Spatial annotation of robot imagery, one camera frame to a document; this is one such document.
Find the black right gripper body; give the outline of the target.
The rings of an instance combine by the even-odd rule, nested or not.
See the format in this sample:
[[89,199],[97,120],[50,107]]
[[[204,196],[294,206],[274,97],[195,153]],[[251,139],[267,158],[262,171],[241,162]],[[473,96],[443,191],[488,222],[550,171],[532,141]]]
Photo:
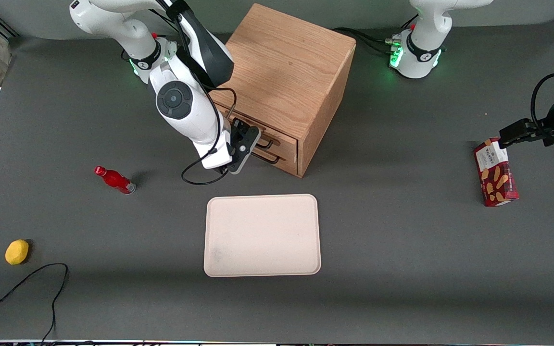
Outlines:
[[241,169],[246,163],[246,131],[236,131],[230,125],[227,149],[231,162],[226,165],[229,169]]

